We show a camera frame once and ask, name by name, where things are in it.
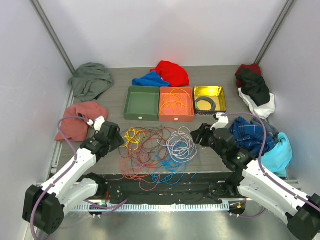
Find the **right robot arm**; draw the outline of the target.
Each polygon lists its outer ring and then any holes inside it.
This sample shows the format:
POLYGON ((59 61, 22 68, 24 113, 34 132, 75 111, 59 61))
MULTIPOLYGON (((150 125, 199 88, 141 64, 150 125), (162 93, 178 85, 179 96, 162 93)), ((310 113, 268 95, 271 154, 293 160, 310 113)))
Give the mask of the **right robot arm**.
POLYGON ((249 198, 282 220, 299 240, 312 240, 320 232, 320 197, 308 195, 283 181, 248 151, 237 147, 227 128, 203 123, 190 133, 193 142, 210 147, 232 171, 226 193, 249 198))

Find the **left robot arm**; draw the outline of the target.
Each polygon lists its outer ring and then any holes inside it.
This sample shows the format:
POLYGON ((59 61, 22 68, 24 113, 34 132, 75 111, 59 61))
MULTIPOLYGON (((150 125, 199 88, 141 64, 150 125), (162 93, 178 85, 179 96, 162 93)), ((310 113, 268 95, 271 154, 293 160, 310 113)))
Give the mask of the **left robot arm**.
POLYGON ((32 237, 36 231, 53 234, 64 217, 78 204, 93 197, 102 199, 108 190, 106 180, 86 171, 107 154, 124 144, 118 124, 103 117, 93 122, 94 135, 87 138, 72 159, 54 176, 25 192, 22 218, 30 224, 32 237))

